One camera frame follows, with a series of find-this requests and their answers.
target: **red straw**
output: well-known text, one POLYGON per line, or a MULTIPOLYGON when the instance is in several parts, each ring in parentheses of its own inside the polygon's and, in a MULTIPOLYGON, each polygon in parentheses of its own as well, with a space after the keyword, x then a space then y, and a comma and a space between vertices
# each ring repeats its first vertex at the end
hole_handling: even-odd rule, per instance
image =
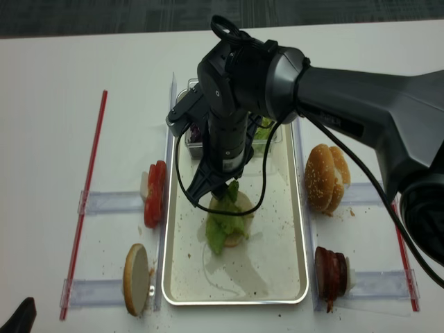
MULTIPOLYGON (((392 203, 391 207, 397 214, 398 209, 396 208, 396 204, 392 203)), ((395 228, 396 228, 396 235, 398 236, 398 243, 400 245, 402 265, 404 266, 407 285, 410 291, 411 308, 414 312, 419 312, 418 295, 416 294, 416 289, 415 286, 413 285, 413 277, 411 276, 410 262, 409 262, 409 257, 407 256, 407 249, 405 247, 404 239, 402 239, 401 232, 399 231, 398 227, 395 228)))
MULTIPOLYGON (((96 125, 96 134, 94 135, 94 141, 92 143, 92 150, 91 150, 91 155, 89 157, 89 166, 88 166, 88 172, 86 175, 85 188, 83 189, 84 194, 88 193, 89 186, 91 185, 92 171, 94 169, 94 161, 96 159, 97 146, 99 145, 100 130, 102 128, 103 116, 105 114, 105 105, 106 105, 107 96, 108 96, 108 92, 106 90, 103 90, 102 101, 100 104, 99 118, 97 119, 97 125, 96 125)), ((65 297, 65 300, 63 301, 64 306, 62 307, 62 311, 60 312, 60 320, 61 321, 64 321, 67 317, 68 304, 69 304, 69 292, 71 290, 71 283, 74 278, 74 270, 76 269, 77 252, 78 252, 78 246, 80 244, 80 235, 82 233, 84 216, 85 216, 84 214, 78 215, 76 236, 74 237, 74 245, 73 245, 72 252, 71 252, 71 262, 69 264, 69 270, 68 270, 68 278, 67 278, 67 283, 65 285, 65 290, 64 290, 64 294, 66 295, 66 297, 65 297)))

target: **sesame seed bun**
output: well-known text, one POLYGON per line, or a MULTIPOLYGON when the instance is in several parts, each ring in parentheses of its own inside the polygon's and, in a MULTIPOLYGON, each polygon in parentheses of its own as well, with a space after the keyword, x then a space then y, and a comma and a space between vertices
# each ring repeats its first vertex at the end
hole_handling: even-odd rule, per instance
POLYGON ((341 149, 319 144, 311 150, 305 167, 305 188, 310 206, 331 214, 341 203, 350 171, 341 149))

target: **black object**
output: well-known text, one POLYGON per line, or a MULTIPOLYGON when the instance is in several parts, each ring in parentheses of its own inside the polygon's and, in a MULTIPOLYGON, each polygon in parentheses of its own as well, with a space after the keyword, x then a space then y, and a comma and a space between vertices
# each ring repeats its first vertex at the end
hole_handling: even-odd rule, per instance
MULTIPOLYGON (((406 77, 315 68, 300 50, 261 43, 222 17, 213 17, 212 30, 221 41, 198 66, 201 103, 209 110, 203 141, 211 142, 201 164, 219 172, 212 182, 225 182, 231 172, 223 168, 224 152, 248 152, 242 149, 247 111, 281 123, 305 115, 375 149, 381 195, 390 203, 401 192, 402 218, 413 239, 444 264, 444 71, 406 77)), ((182 101, 177 108, 186 108, 188 118, 173 119, 170 112, 175 136, 198 112, 182 101)), ((241 170, 248 158, 237 161, 241 170)), ((206 176, 201 171, 195 178, 206 176)), ((191 203, 209 191, 203 184, 191 203)))
POLYGON ((6 324, 0 327, 0 333, 29 333, 36 316, 34 298, 28 297, 19 305, 6 324))

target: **red tomato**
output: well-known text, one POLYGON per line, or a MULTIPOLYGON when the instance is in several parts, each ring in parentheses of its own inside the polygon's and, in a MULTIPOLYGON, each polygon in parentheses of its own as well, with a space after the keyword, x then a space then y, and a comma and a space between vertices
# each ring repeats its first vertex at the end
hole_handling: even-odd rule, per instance
POLYGON ((150 165, 148 198, 145 202, 144 213, 145 225, 148 228, 154 228, 162 217, 162 199, 166 175, 167 165, 164 161, 157 161, 156 165, 150 165))

